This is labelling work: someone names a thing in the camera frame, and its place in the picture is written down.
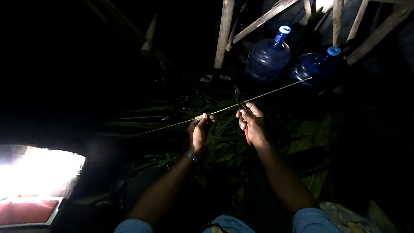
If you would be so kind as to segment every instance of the hand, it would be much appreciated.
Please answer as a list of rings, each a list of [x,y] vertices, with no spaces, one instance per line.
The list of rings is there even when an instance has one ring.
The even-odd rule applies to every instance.
[[[196,117],[187,127],[190,136],[190,149],[188,150],[193,156],[200,157],[208,148],[208,130],[214,120],[214,116],[207,117],[207,113]]]
[[[266,141],[263,112],[252,102],[247,102],[246,110],[237,110],[236,117],[242,130],[248,128],[248,137],[255,147]]]

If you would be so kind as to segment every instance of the knife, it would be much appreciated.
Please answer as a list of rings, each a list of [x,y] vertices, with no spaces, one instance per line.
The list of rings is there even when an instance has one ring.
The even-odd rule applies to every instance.
[[[236,86],[234,86],[234,92],[236,94],[236,102],[237,102],[237,105],[238,105],[238,109],[244,109],[244,110],[246,110],[246,105],[244,104],[243,95],[240,93],[240,90]],[[249,130],[247,128],[247,122],[246,122],[246,127],[244,129],[244,134],[246,136],[247,144],[249,144],[249,146],[251,146],[252,145],[252,142],[249,139],[248,132],[249,132]]]

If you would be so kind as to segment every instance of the wristwatch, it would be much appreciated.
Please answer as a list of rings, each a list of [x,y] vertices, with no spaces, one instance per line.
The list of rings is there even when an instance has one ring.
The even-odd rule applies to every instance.
[[[189,157],[192,161],[194,161],[194,162],[196,162],[196,163],[198,163],[198,159],[196,158],[196,157],[194,157],[190,152],[186,152],[185,153],[185,155],[187,156],[187,157]]]

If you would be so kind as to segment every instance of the knife handle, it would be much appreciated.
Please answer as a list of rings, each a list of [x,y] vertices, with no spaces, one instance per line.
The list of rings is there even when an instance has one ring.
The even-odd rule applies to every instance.
[[[252,142],[250,141],[250,139],[249,139],[249,130],[248,130],[248,128],[246,127],[245,129],[244,129],[244,134],[246,135],[246,141],[247,141],[247,144],[249,144],[249,146],[251,146],[252,145]]]

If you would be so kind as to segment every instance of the forearm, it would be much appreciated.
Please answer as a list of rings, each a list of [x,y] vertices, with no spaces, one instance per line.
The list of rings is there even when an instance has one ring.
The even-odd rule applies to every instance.
[[[308,207],[319,208],[318,202],[301,182],[299,176],[290,169],[267,140],[263,140],[255,147],[272,190],[290,213],[294,214]]]
[[[140,219],[150,225],[158,222],[176,199],[185,175],[193,163],[187,156],[183,156],[164,176],[143,193],[128,218]]]

